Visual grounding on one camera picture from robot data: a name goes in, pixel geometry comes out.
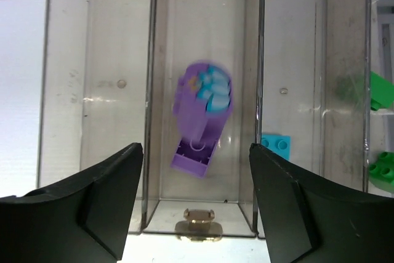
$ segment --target round rivet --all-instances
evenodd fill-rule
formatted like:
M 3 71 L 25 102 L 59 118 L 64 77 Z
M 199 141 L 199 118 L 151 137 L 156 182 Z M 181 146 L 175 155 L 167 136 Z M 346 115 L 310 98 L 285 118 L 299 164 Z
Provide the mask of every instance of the round rivet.
M 118 86 L 118 88 L 120 89 L 124 89 L 126 86 L 127 82 L 125 80 L 119 80 L 118 83 L 116 83 L 116 85 Z

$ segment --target green lego brick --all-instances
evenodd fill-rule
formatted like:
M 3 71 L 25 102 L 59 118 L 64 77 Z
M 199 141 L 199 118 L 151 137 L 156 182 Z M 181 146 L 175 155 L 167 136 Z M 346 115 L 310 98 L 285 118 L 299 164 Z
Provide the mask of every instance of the green lego brick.
M 390 108 L 394 101 L 394 85 L 371 72 L 371 109 Z
M 377 188 L 394 193 L 394 153 L 383 152 L 369 166 L 369 180 Z

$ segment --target blue lego brick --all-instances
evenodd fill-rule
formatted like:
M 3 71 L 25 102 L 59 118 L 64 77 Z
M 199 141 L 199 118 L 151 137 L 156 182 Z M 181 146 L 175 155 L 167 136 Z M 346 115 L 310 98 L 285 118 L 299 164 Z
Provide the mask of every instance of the blue lego brick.
M 261 138 L 261 144 L 285 160 L 290 160 L 290 136 L 263 134 Z

